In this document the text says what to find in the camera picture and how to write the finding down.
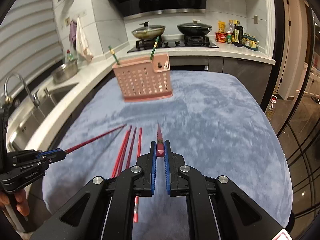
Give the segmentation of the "person's left hand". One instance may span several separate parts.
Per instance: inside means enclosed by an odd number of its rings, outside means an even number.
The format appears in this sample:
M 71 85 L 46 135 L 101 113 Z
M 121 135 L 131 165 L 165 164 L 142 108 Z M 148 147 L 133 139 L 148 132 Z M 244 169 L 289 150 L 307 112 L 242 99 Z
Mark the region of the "person's left hand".
M 28 216 L 30 213 L 30 208 L 27 201 L 27 195 L 25 192 L 25 189 L 21 189 L 20 191 L 17 191 L 15 193 L 15 199 L 16 199 L 16 208 L 23 216 Z M 1 209 L 4 210 L 6 205 L 10 204 L 9 197 L 4 193 L 1 192 L 0 194 L 0 202 L 1 202 Z

